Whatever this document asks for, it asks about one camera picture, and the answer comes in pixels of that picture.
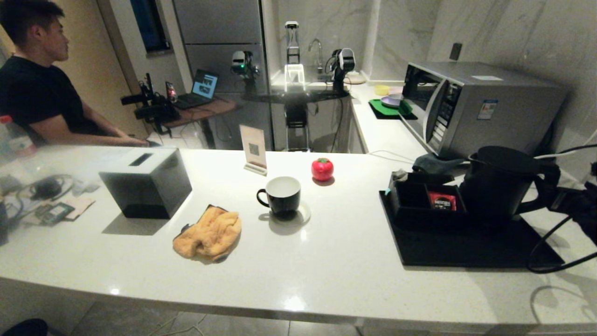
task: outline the black tray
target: black tray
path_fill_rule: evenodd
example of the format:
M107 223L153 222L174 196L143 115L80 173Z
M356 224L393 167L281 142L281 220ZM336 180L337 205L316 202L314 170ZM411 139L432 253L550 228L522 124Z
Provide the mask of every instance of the black tray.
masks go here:
M403 265L525 268L531 250L541 239L521 217L497 228L474 222L457 227L400 228L389 216L390 204L385 193L380 191L379 196ZM537 250L535 267L564 263L547 244Z

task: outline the microwave oven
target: microwave oven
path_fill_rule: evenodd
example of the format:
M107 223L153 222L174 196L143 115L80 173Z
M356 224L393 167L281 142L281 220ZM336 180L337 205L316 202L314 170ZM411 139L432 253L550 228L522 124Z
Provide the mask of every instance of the microwave oven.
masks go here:
M550 81L478 62L409 63L402 95L414 116L401 118L439 158L490 145L533 155L565 94Z

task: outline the black t-shirt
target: black t-shirt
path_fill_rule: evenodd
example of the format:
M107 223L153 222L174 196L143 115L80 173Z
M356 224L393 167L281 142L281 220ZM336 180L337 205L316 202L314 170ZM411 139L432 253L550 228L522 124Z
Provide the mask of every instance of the black t-shirt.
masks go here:
M107 135L83 116L81 98L62 70L21 57L9 58L0 68L0 115L10 115L40 146L46 141L29 124L60 114L72 133Z

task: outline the gray cloth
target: gray cloth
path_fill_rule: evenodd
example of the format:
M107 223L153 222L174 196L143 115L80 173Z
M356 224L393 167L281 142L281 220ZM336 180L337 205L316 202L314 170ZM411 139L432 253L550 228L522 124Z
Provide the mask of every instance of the gray cloth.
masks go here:
M434 154L429 153L417 157L413 164L413 171L428 174L443 174L464 161L465 159L462 158L444 161L438 159Z

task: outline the wooden table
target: wooden table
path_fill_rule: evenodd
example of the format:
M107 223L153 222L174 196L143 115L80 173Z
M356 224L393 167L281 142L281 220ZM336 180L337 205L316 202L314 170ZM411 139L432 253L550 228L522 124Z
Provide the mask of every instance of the wooden table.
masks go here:
M174 127L194 123L197 121L199 126L201 126L203 134L205 135L207 147L209 149L215 149L216 142L214 140L214 133L211 131L208 118L214 115L228 113L238 108L239 106L232 100L214 97L213 102L196 106L194 108L179 109L174 107L174 109L180 114L180 119L171 121L169 123L164 123L163 126L170 130Z

